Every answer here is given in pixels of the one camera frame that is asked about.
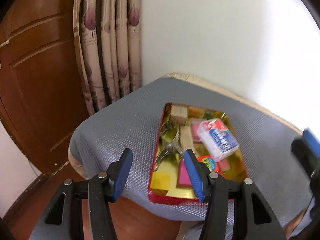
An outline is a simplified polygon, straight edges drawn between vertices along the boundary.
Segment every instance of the white wall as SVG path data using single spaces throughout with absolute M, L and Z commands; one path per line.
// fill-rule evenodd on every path
M 0 123 L 0 216 L 3 217 L 20 194 L 41 174 L 33 172 L 27 158 L 18 149 Z
M 320 137 L 320 30 L 301 0 L 142 0 L 142 77 L 190 73 Z

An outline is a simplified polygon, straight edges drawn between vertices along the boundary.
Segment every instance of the curtain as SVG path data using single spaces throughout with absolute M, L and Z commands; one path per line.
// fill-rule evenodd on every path
M 140 86 L 141 0 L 74 0 L 74 43 L 90 115 Z

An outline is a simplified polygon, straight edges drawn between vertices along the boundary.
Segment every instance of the silver bolt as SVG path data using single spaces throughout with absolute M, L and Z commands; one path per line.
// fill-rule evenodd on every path
M 210 172 L 209 176 L 211 179 L 216 179 L 217 177 L 219 177 L 218 173 L 216 173 L 216 172 Z
M 100 172 L 99 174 L 98 174 L 98 177 L 100 178 L 100 179 L 103 179 L 103 178 L 105 178 L 106 176 L 108 176 L 108 174 L 106 173 L 106 172 Z
M 64 181 L 64 185 L 70 185 L 70 184 L 72 184 L 72 179 L 66 179 L 65 181 Z
M 244 183 L 247 184 L 247 185 L 251 185 L 253 183 L 253 181 L 250 178 L 245 178 L 244 179 Z

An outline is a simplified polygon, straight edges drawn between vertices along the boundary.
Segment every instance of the red floor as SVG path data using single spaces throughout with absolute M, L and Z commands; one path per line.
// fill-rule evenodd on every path
M 28 240 L 36 221 L 59 185 L 67 178 L 83 180 L 68 164 L 42 185 L 20 210 L 10 230 L 17 240 Z M 129 199 L 121 197 L 111 203 L 110 211 L 118 240 L 174 240 L 179 232 L 179 221 L 157 217 Z M 83 201 L 84 235 L 90 240 L 87 200 Z

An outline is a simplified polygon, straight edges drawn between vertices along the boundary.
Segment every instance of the door panel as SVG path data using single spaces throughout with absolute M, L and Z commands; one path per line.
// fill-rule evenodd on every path
M 0 24 L 0 115 L 27 158 L 46 174 L 67 160 L 88 117 L 73 43 L 73 0 L 16 0 Z

